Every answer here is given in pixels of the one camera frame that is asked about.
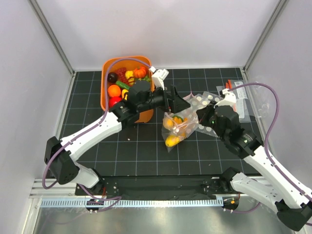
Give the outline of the yellow toy mango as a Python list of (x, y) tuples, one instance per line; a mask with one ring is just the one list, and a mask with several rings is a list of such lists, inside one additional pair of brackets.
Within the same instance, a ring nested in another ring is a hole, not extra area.
[(165, 140), (165, 145), (170, 148), (170, 147), (174, 147), (180, 142), (181, 142), (181, 138), (179, 136), (169, 135)]
[(129, 91), (128, 91), (127, 89), (123, 89), (123, 90), (121, 91), (121, 97), (122, 97), (122, 99), (127, 100), (128, 92), (129, 92)]

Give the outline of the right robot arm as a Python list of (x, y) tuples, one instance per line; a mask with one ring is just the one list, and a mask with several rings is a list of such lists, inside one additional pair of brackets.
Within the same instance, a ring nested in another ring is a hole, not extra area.
[(230, 167), (221, 174), (220, 188), (247, 194), (272, 209), (289, 229), (300, 231), (312, 216), (312, 191), (290, 174), (252, 131), (241, 127), (231, 106), (208, 105), (196, 112), (199, 124), (210, 127), (225, 147), (256, 169), (271, 188)]

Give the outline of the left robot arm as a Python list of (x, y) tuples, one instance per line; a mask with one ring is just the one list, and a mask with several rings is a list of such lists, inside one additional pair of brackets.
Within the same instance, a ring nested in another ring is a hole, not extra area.
[(140, 113), (160, 108), (165, 112), (179, 113), (190, 107), (174, 86), (167, 92), (162, 87), (151, 91), (148, 82), (139, 80), (126, 93), (126, 99), (114, 104), (98, 120), (80, 131), (57, 139), (48, 139), (44, 161), (46, 173), (51, 172), (60, 185), (73, 182), (92, 195), (98, 195), (105, 187), (100, 174), (77, 161), (90, 148), (139, 120)]

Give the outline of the pink polka dot zip bag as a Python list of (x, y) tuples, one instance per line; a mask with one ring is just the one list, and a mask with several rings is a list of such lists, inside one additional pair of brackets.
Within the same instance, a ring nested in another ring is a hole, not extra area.
[(189, 94), (183, 99), (190, 104), (190, 108), (176, 114), (165, 112), (162, 119), (161, 135), (168, 152), (187, 139), (199, 125), (196, 111), (203, 107), (202, 95)]

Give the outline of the green toy bell pepper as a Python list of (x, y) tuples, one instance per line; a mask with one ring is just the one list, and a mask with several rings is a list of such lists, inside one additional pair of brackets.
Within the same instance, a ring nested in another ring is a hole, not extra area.
[(182, 117), (174, 115), (172, 116), (172, 122), (173, 122), (173, 125), (181, 125), (183, 124), (184, 120)]

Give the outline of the yellow toy lemon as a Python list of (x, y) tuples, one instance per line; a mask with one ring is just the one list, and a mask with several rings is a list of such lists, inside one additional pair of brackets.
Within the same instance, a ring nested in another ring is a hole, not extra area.
[(174, 122), (170, 118), (163, 119), (163, 127), (167, 130), (171, 130), (174, 126)]

